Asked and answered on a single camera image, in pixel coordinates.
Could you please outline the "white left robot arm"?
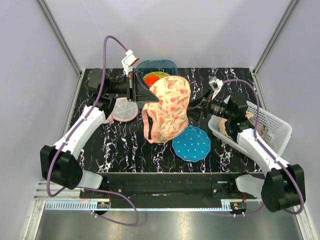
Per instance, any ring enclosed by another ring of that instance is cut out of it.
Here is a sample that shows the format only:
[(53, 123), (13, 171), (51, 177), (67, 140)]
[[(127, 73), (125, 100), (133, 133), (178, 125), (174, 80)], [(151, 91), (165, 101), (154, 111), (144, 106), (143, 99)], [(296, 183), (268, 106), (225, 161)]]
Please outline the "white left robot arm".
[(55, 183), (69, 190), (89, 188), (95, 197), (103, 198), (108, 193), (103, 177), (83, 170), (78, 163), (82, 148), (111, 115), (116, 105), (115, 95), (125, 96), (134, 103), (157, 103), (159, 99), (136, 70), (116, 77), (109, 77), (103, 71), (101, 80), (90, 81), (88, 86), (91, 99), (79, 119), (55, 144), (44, 145), (40, 150), (41, 174), (47, 184)]

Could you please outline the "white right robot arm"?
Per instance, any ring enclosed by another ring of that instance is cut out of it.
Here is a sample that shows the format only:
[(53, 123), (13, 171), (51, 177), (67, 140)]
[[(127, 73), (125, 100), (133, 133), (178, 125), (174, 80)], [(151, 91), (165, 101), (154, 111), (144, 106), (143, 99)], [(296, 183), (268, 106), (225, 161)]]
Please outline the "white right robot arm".
[(258, 135), (255, 126), (246, 117), (247, 98), (234, 92), (228, 102), (212, 99), (208, 91), (201, 98), (191, 101), (187, 115), (200, 122), (208, 115), (226, 119), (225, 130), (231, 139), (244, 148), (264, 174), (264, 179), (244, 174), (227, 185), (228, 195), (239, 198), (244, 193), (261, 199), (272, 213), (299, 206), (300, 214), (306, 201), (304, 170), (298, 164), (291, 165), (277, 155)]

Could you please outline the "floral mesh laundry bag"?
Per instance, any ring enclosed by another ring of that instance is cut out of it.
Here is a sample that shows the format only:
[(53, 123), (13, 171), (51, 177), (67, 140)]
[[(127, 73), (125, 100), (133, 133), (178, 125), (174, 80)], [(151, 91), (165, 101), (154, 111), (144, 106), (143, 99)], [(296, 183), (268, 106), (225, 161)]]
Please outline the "floral mesh laundry bag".
[(169, 75), (157, 80), (149, 90), (158, 97), (158, 102), (145, 103), (142, 108), (144, 137), (151, 144), (166, 143), (189, 125), (191, 87), (185, 78)]

